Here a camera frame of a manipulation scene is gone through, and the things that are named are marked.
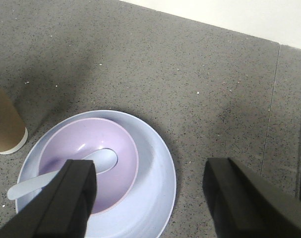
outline spoon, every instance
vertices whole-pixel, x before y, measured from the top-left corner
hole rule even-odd
[[[100,175],[111,170],[117,164],[118,157],[117,154],[111,149],[101,149],[84,157],[83,160],[93,160],[96,175]],[[34,190],[46,186],[57,175],[58,172],[59,170],[53,171],[15,184],[7,192],[8,199],[18,199]]]

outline spoon handle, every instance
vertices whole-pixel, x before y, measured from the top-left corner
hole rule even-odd
[[[26,181],[20,182],[12,186],[8,192],[7,197],[9,200],[18,199],[34,190],[46,186],[57,175],[58,171],[53,171],[44,175],[40,175]]]

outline plate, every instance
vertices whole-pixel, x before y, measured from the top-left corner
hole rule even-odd
[[[144,121],[117,111],[90,111],[72,116],[50,129],[29,152],[18,182],[37,175],[39,155],[48,139],[64,125],[83,118],[105,118],[125,128],[136,143],[138,174],[127,197],[113,209],[91,215],[86,238],[157,238],[168,223],[176,197],[176,172],[170,152],[159,134]],[[19,212],[38,193],[16,200]]]

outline paper cup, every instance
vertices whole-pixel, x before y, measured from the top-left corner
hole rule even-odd
[[[0,88],[0,154],[11,154],[19,150],[27,141],[25,123]]]

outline bowl rim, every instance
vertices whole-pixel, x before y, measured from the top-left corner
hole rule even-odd
[[[64,130],[65,128],[67,128],[68,126],[70,126],[70,125],[72,125],[72,124],[75,124],[75,123],[79,123],[79,122],[84,121],[84,120],[99,120],[99,121],[102,120],[102,121],[107,121],[107,122],[109,122],[109,123],[111,123],[111,124],[113,124],[113,125],[119,127],[119,128],[120,128],[120,129],[121,129],[121,130],[129,137],[129,139],[130,139],[130,141],[131,141],[131,143],[132,143],[132,145],[133,145],[133,147],[134,147],[134,151],[135,151],[135,155],[136,155],[136,169],[135,169],[135,173],[134,173],[134,178],[133,178],[132,182],[130,183],[130,186],[129,186],[129,188],[127,189],[126,193],[125,193],[125,194],[124,194],[124,195],[123,195],[116,203],[114,203],[112,206],[110,206],[110,207],[108,207],[108,208],[106,208],[106,209],[104,209],[104,210],[102,210],[102,211],[99,211],[99,212],[91,213],[91,214],[90,214],[90,216],[95,216],[95,215],[102,214],[102,213],[104,213],[104,212],[109,211],[110,209],[112,209],[112,208],[114,208],[115,206],[117,206],[120,202],[122,202],[122,201],[127,197],[127,195],[128,195],[128,193],[130,192],[130,190],[132,189],[132,187],[133,187],[133,185],[134,185],[134,183],[135,183],[135,181],[136,181],[136,178],[137,178],[138,167],[139,167],[139,155],[138,155],[137,146],[136,146],[135,141],[134,141],[133,138],[131,137],[131,135],[128,133],[128,131],[127,131],[124,127],[122,127],[121,125],[119,125],[118,123],[116,123],[116,122],[114,122],[114,121],[112,121],[112,120],[105,119],[105,118],[82,118],[82,119],[78,119],[78,120],[72,121],[72,122],[70,122],[70,123],[64,125],[64,126],[61,127],[59,130],[57,130],[57,131],[56,131],[56,132],[48,139],[48,141],[45,143],[45,145],[44,145],[44,147],[43,147],[43,149],[41,150],[40,155],[39,155],[39,161],[38,161],[38,163],[37,163],[37,168],[36,168],[37,172],[36,172],[36,174],[37,174],[37,176],[39,176],[39,167],[40,167],[40,161],[41,161],[41,158],[42,158],[42,156],[43,156],[43,153],[44,153],[45,149],[47,148],[48,144],[53,140],[53,138],[54,138],[57,134],[59,134],[62,130]]]

